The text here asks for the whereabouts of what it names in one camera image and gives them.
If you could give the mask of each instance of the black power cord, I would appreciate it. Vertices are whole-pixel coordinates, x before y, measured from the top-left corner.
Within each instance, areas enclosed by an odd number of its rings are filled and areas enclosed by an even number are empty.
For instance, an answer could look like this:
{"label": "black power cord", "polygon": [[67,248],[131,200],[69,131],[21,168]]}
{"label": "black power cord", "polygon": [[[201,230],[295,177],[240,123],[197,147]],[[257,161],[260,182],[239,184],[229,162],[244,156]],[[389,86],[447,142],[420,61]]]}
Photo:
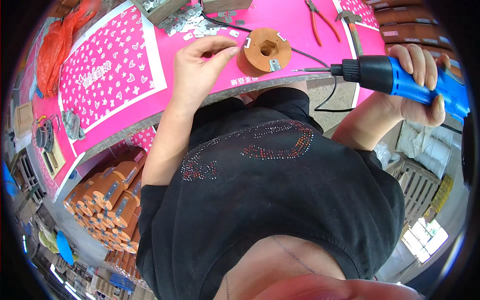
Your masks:
{"label": "black power cord", "polygon": [[[239,30],[246,31],[246,32],[252,32],[252,31],[253,31],[253,30],[248,29],[248,28],[244,28],[244,27],[240,27],[240,26],[228,24],[228,23],[225,23],[225,22],[221,22],[221,21],[217,21],[217,20],[214,20],[214,19],[212,19],[212,18],[209,18],[209,17],[206,16],[206,14],[205,14],[204,11],[202,11],[202,16],[203,16],[206,20],[209,20],[210,22],[213,22],[213,23],[218,24],[218,25],[227,26],[227,27],[232,27],[232,28],[239,29]],[[324,63],[323,61],[319,60],[318,58],[313,57],[313,56],[310,55],[310,54],[307,54],[307,53],[302,52],[302,51],[300,51],[300,50],[298,50],[298,49],[295,49],[295,48],[292,48],[292,51],[297,52],[297,53],[299,53],[299,54],[301,54],[301,55],[303,55],[303,56],[306,56],[306,57],[308,57],[308,58],[310,58],[310,59],[312,59],[312,60],[314,60],[314,61],[317,61],[317,62],[321,63],[322,65],[324,65],[324,67],[330,69],[330,66],[329,66],[329,65],[327,65],[327,64]],[[330,95],[327,97],[327,99],[326,99],[324,102],[320,103],[320,105],[315,108],[315,111],[324,111],[324,110],[318,109],[318,108],[320,108],[320,107],[323,106],[325,103],[327,103],[327,102],[330,100],[330,98],[332,98],[333,94],[335,93],[336,87],[337,87],[337,79],[336,79],[336,76],[333,76],[333,78],[335,79],[335,84],[334,84],[334,86],[333,86],[332,92],[330,93]]]}

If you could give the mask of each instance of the woman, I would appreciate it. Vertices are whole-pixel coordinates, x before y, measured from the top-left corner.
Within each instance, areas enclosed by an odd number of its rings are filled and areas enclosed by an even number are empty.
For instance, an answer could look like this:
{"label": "woman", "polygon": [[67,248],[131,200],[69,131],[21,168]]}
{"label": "woman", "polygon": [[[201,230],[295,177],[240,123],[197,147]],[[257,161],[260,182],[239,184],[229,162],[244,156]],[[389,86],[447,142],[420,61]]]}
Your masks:
{"label": "woman", "polygon": [[[196,112],[236,44],[206,37],[175,57],[172,99],[142,177],[137,267],[155,296],[421,298],[368,280],[395,248],[405,214],[400,186],[372,150],[403,119],[441,124],[443,98],[427,107],[373,93],[331,140],[309,124],[305,85],[266,91],[250,109],[230,98]],[[216,55],[205,61],[206,53]],[[435,88],[429,52],[411,44],[391,53]]]}

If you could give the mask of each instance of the pink table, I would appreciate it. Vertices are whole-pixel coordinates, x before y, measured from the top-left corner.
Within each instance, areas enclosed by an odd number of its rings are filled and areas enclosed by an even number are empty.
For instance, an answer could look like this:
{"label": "pink table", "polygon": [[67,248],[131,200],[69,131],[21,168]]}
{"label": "pink table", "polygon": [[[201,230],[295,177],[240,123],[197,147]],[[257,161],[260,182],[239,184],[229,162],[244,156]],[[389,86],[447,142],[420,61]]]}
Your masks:
{"label": "pink table", "polygon": [[[383,54],[384,43],[376,29],[378,24],[375,25],[376,21],[369,7],[363,6],[359,0],[314,0],[314,2],[332,21],[335,20],[342,6],[348,6],[354,11],[357,9],[355,12],[362,14],[365,19],[365,24],[357,26],[364,54]],[[305,2],[285,0],[284,3],[284,5],[279,5],[278,0],[253,0],[253,4],[248,10],[238,11],[237,16],[233,19],[234,21],[244,20],[245,27],[249,29],[274,28],[281,33],[283,38],[289,40],[293,48],[313,55],[327,64],[339,63],[342,59],[354,56],[351,36],[344,22],[333,22],[340,33],[342,39],[340,43],[330,27],[318,18],[317,28],[324,44],[323,47],[319,47],[313,36],[310,12]],[[57,175],[54,180],[60,189],[66,181],[65,177],[79,163],[120,142],[129,134],[158,123],[162,111],[168,104],[173,87],[174,55],[177,49],[193,42],[194,39],[185,41],[183,36],[186,33],[176,33],[174,36],[168,37],[163,30],[151,26],[143,16],[141,17],[142,22],[140,22],[140,15],[138,10],[131,6],[131,3],[124,3],[120,5],[119,9],[100,19],[91,30],[85,33],[84,38],[77,41],[72,47],[71,55],[67,58],[60,73],[59,90],[61,95],[59,99],[43,99],[40,100],[42,105],[34,105],[36,116],[44,114],[45,111],[48,111],[47,115],[52,113],[60,115],[60,109],[73,108],[81,118],[89,118],[89,124],[86,124],[86,120],[82,123],[82,127],[87,131],[86,139],[82,141],[69,141],[64,129],[60,129],[58,141],[67,160],[61,174]],[[220,30],[218,34],[229,36],[230,30],[231,28]],[[235,40],[241,45],[246,36],[247,32],[240,32],[240,36]],[[92,77],[83,76],[83,73],[87,75],[87,66],[91,71],[90,68],[93,65],[96,67],[98,78],[92,79]],[[258,88],[327,77],[326,74],[291,72],[293,69],[319,66],[319,63],[293,53],[290,64],[284,70],[261,78],[251,78],[242,74],[235,60],[232,60],[219,76],[211,95],[204,101],[204,104]],[[78,81],[79,76],[73,78],[73,75],[76,74],[82,76],[80,82]],[[85,80],[93,81],[93,83],[82,84],[82,81]],[[91,89],[88,94],[85,92],[85,87]],[[132,92],[137,88],[138,93],[133,95]],[[370,93],[357,88],[354,105],[364,100]]]}

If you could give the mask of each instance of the blue electric screwdriver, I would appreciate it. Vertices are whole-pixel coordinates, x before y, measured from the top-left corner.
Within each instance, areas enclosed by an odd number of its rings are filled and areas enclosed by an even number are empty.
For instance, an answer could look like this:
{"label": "blue electric screwdriver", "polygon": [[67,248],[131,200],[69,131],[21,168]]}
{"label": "blue electric screwdriver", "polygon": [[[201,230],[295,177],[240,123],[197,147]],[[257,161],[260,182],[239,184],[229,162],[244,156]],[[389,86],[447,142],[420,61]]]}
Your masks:
{"label": "blue electric screwdriver", "polygon": [[328,68],[308,68],[293,71],[328,72],[343,76],[345,81],[358,82],[369,90],[406,97],[423,104],[431,104],[439,94],[445,100],[445,111],[463,124],[470,112],[467,89],[463,80],[445,67],[438,67],[437,87],[431,91],[419,86],[413,76],[403,70],[400,62],[384,55],[362,55],[357,60],[345,59]]}

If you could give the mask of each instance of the black t-shirt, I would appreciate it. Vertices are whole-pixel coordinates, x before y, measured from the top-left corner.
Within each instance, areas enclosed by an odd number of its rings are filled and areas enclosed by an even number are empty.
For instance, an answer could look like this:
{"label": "black t-shirt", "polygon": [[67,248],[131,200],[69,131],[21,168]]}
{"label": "black t-shirt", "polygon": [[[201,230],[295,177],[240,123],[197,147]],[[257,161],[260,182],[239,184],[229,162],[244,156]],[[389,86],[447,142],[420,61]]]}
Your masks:
{"label": "black t-shirt", "polygon": [[223,275],[258,240],[312,241],[347,279],[371,279],[404,220],[397,181],[374,152],[355,151],[271,109],[193,132],[169,186],[144,186],[137,253],[159,300],[212,299]]}

